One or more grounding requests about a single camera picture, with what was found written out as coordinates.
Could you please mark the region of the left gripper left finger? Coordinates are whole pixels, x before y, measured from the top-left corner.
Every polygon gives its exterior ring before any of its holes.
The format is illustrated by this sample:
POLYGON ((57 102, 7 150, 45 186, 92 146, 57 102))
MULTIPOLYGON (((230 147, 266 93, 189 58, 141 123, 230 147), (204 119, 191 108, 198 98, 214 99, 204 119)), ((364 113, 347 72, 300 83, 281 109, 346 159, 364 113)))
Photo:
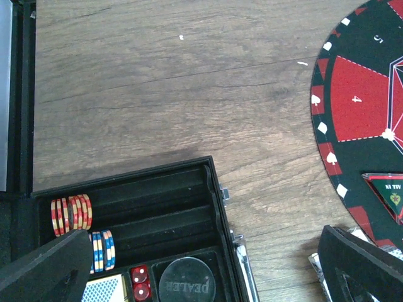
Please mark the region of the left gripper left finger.
POLYGON ((1 301, 80 301, 93 261, 88 233, 74 230, 1 269, 1 301))

